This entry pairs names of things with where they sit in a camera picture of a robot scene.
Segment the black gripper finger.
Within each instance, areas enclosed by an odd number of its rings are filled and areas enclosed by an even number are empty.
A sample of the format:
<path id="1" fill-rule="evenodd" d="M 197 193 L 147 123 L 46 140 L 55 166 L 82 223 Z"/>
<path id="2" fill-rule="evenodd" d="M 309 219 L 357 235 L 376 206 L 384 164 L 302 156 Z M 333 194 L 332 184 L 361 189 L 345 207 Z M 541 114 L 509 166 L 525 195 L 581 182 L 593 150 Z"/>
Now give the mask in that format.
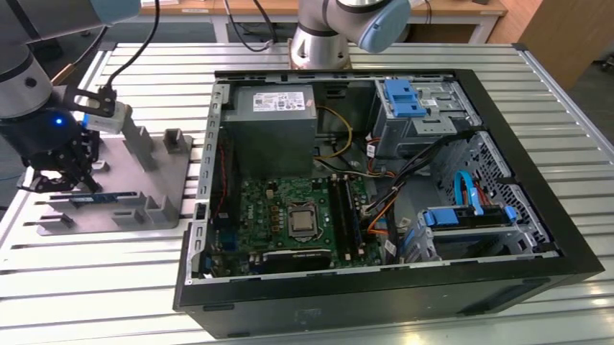
<path id="1" fill-rule="evenodd" d="M 89 192 L 97 193 L 101 185 L 93 178 L 94 163 L 99 159 L 101 135 L 97 131 L 82 131 L 70 142 L 73 179 Z"/>
<path id="2" fill-rule="evenodd" d="M 53 193 L 73 190 L 79 183 L 74 176 L 70 156 L 58 152 L 22 157 L 26 172 L 19 176 L 17 187 L 34 193 Z"/>

